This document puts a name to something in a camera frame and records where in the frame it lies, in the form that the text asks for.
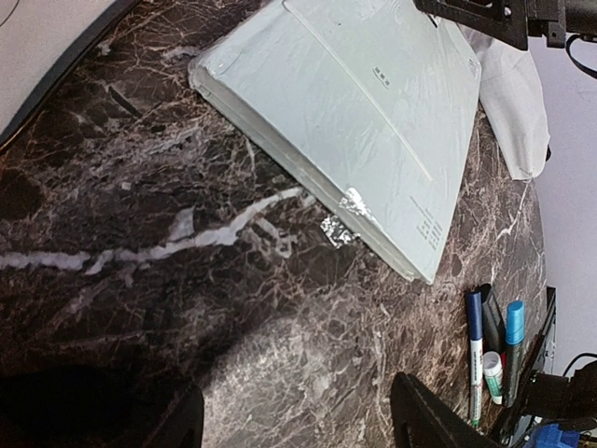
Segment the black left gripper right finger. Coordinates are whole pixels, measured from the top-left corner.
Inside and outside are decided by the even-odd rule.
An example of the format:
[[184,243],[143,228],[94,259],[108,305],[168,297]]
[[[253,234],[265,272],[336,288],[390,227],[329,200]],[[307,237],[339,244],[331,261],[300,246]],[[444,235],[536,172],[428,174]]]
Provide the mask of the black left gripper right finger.
[[396,447],[490,446],[488,438],[469,426],[412,374],[396,374],[390,405]]

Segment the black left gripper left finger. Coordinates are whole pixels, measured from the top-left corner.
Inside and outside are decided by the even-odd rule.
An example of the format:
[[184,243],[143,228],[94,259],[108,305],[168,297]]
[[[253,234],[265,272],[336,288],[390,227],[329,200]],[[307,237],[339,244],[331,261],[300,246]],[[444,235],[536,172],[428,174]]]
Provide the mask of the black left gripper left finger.
[[166,385],[157,391],[158,417],[141,447],[202,447],[204,397],[197,385]]

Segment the black student bag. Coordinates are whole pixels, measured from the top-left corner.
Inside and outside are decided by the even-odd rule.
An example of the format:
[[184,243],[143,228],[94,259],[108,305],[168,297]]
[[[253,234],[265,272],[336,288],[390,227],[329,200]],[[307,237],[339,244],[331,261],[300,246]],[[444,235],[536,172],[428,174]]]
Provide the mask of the black student bag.
[[83,364],[1,377],[1,445],[41,447],[54,439],[117,435],[158,395],[135,391],[130,379]]

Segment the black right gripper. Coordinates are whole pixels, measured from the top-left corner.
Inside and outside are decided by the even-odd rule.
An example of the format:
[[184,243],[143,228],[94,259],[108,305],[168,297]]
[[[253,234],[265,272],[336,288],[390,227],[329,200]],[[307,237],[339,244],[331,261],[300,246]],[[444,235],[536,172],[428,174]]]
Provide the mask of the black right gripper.
[[548,48],[563,49],[569,35],[596,42],[596,0],[414,0],[423,13],[462,24],[519,49],[528,49],[528,35],[546,38]]

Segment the grey shrink-wrapped notebook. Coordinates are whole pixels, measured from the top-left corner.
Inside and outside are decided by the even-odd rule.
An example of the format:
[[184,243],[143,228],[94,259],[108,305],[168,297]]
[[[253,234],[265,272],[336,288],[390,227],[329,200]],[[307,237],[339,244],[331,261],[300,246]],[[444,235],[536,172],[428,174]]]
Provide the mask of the grey shrink-wrapped notebook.
[[272,1],[188,81],[407,280],[432,283],[478,107],[458,25],[411,1]]

